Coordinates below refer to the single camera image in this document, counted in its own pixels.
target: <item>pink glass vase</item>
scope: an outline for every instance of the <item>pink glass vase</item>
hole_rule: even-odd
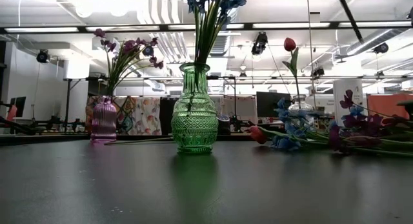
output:
[[[112,97],[101,97],[93,111],[92,134],[93,143],[106,143],[116,140],[116,107],[112,104]]]

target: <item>monitor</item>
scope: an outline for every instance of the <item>monitor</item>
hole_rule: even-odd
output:
[[[281,98],[285,98],[285,106],[291,104],[291,95],[277,92],[257,92],[257,116],[258,117],[278,117],[276,109]]]
[[[16,117],[23,117],[23,110],[25,109],[26,97],[12,98],[10,104],[17,108]]]

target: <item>dark table surface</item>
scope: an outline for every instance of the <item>dark table surface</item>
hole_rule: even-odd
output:
[[[0,223],[413,223],[413,160],[217,142],[0,148]]]

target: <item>glass vase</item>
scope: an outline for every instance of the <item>glass vase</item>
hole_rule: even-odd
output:
[[[206,72],[210,67],[204,63],[185,63],[180,67],[184,73],[183,91],[176,101],[172,115],[172,135],[181,153],[211,152],[218,133],[216,108],[207,89]]]
[[[92,119],[93,143],[106,143],[116,140],[116,107],[112,104],[111,96],[103,96],[95,106]]]
[[[314,111],[314,107],[305,102],[306,95],[294,96],[294,104],[290,105],[288,110],[291,114],[298,115],[299,111],[302,110],[306,113]],[[313,124],[314,118],[312,116],[306,116],[309,124]]]

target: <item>green glass vase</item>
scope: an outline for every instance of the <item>green glass vase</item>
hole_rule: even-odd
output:
[[[172,135],[181,153],[211,152],[218,133],[218,120],[214,102],[208,95],[204,63],[184,63],[183,91],[176,101],[172,116]]]

